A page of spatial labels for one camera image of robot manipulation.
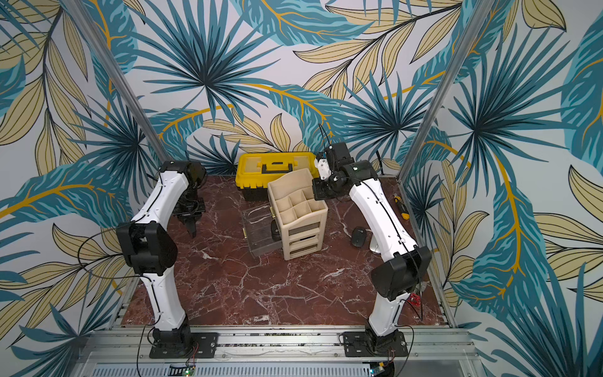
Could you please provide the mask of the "white computer mouse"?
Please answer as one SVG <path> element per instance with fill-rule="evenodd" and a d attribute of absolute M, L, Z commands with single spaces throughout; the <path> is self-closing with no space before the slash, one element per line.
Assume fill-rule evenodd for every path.
<path fill-rule="evenodd" d="M 375 236 L 372 236 L 372 238 L 371 238 L 371 242 L 370 242 L 370 244 L 369 244 L 369 250 L 370 250 L 372 253 L 375 253 L 375 254 L 380 254 L 380 250 L 379 250 L 379 248 L 378 248 L 378 242 L 377 242 L 377 240 L 376 240 Z"/>

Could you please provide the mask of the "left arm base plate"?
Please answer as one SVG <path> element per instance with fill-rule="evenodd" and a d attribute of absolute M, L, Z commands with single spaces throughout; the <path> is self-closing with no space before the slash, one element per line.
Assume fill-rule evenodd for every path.
<path fill-rule="evenodd" d="M 152 332 L 153 341 L 149 357 L 151 359 L 212 359 L 218 345 L 216 332 L 195 332 L 190 334 L 174 331 Z"/>

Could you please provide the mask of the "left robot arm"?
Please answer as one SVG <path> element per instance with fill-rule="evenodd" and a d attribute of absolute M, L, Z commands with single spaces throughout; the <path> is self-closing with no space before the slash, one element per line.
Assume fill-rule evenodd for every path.
<path fill-rule="evenodd" d="M 153 310 L 153 347 L 158 352 L 183 354 L 193 348 L 188 317 L 177 294 L 174 266 L 177 245 L 167 232 L 172 216 L 196 235 L 196 222 L 205 212 L 198 190 L 206 168 L 190 160 L 167 161 L 141 210 L 116 235 L 126 264 L 139 276 Z"/>

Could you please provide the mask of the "beige drawer organizer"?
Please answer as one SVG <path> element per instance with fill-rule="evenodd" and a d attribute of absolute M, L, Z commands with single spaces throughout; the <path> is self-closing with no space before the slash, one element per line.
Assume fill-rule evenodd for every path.
<path fill-rule="evenodd" d="M 290 261 L 320 251 L 328 206 L 316 200 L 308 168 L 289 172 L 269 183 L 271 209 L 280 231 L 284 259 Z"/>

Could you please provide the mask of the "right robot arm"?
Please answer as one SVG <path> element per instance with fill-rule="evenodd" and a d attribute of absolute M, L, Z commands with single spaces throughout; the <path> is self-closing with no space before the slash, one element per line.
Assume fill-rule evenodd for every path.
<path fill-rule="evenodd" d="M 372 231 L 383 263 L 371 271 L 377 295 L 366 333 L 373 347 L 384 347 L 395 339 L 401 311 L 426 274 L 431 251 L 405 230 L 371 163 L 354 160 L 344 142 L 318 153 L 315 166 L 319 171 L 312 181 L 315 199 L 349 196 Z"/>

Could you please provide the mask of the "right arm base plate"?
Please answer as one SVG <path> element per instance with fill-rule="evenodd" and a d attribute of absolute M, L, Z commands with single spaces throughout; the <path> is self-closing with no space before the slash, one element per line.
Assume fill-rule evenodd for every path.
<path fill-rule="evenodd" d="M 364 331 L 345 331 L 339 342 L 347 358 L 385 358 L 408 356 L 409 343 L 399 330 L 387 336 L 377 336 L 370 328 Z"/>

